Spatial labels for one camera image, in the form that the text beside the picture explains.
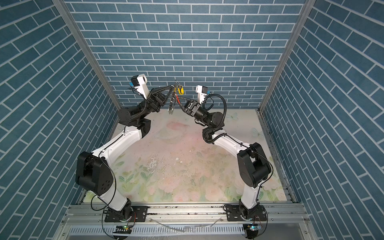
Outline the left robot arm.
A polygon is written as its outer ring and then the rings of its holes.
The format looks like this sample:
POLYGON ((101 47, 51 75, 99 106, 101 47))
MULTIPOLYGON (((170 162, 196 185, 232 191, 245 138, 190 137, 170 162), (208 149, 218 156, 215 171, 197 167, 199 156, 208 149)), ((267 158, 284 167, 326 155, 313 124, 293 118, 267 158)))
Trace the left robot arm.
POLYGON ((174 93, 174 88, 154 88, 147 95, 141 95, 143 100, 138 105, 118 110, 119 123, 124 126, 121 133, 98 149, 78 156, 75 182, 126 218, 131 212, 130 200, 118 191, 112 165, 125 150, 148 134, 151 121, 147 115, 159 112, 174 93))

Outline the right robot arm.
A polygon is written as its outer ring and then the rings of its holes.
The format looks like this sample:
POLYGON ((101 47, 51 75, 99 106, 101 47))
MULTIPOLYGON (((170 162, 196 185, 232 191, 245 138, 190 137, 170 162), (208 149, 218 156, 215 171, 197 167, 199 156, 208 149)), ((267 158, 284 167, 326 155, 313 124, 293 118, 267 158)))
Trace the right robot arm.
POLYGON ((227 103, 219 94, 210 94, 202 103, 194 99, 177 97, 177 104, 187 115, 195 119, 195 123, 204 127, 203 140, 225 149, 237 158, 239 173, 245 183, 242 197, 239 201, 239 213, 244 220, 251 220, 257 216, 258 211, 266 212, 260 205, 259 194, 262 186, 273 176, 274 168, 267 159, 259 143, 244 143, 225 130, 227 103), (206 100, 219 98, 223 103, 222 112, 210 112, 206 108, 206 100))

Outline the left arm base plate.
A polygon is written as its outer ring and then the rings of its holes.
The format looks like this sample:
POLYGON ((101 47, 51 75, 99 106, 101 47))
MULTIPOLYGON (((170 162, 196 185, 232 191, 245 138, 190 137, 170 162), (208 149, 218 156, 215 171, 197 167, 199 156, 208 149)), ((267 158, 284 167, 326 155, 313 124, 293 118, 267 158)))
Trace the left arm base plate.
POLYGON ((130 206, 120 212, 108 208, 104 211, 106 223, 123 223, 123 222, 139 222, 146 221, 148 206, 130 206))

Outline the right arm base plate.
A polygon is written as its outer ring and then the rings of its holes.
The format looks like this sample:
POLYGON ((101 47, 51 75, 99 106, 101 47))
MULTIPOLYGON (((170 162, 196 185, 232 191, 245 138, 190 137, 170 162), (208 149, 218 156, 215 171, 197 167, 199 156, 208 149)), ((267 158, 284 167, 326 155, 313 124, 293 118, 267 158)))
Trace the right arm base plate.
POLYGON ((223 210, 226 213, 227 221, 239 222, 239 221, 266 221, 267 211, 263 205, 258 203, 252 209, 247 209, 243 205, 230 205, 223 206, 223 210))

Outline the key with yellow tag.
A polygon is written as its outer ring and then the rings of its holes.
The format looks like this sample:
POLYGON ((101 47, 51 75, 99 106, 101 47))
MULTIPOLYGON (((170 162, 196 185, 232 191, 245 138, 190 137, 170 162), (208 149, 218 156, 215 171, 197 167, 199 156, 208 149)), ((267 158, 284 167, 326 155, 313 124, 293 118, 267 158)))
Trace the key with yellow tag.
POLYGON ((184 91, 184 88, 182 85, 178 85, 178 93, 179 95, 184 95, 185 94, 185 91, 184 91))

